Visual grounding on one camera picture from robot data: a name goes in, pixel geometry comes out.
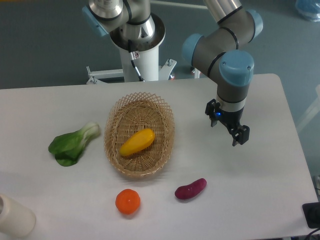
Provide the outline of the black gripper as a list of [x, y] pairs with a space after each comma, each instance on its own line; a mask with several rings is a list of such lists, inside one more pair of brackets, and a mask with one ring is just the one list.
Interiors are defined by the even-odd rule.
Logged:
[[220, 108], [215, 109], [216, 103], [216, 100], [212, 99], [205, 107], [205, 114], [210, 119], [210, 126], [214, 127], [217, 122], [221, 122], [226, 128], [232, 129], [231, 136], [233, 138], [233, 147], [246, 143], [249, 140], [250, 128], [247, 125], [240, 124], [244, 109], [242, 108], [235, 112], [228, 112]]

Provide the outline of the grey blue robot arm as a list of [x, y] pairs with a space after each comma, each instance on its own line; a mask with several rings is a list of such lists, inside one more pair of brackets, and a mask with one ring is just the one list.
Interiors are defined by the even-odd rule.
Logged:
[[[211, 125], [220, 122], [233, 145], [243, 145], [250, 128], [240, 120], [255, 64], [241, 48], [261, 33], [263, 20], [238, 0], [207, 0], [205, 5], [218, 29], [209, 36], [190, 35], [182, 45], [182, 57], [217, 85], [216, 98], [205, 109]], [[109, 35], [119, 49], [125, 81], [160, 79], [159, 46], [166, 29], [149, 0], [90, 0], [82, 13], [98, 35]]]

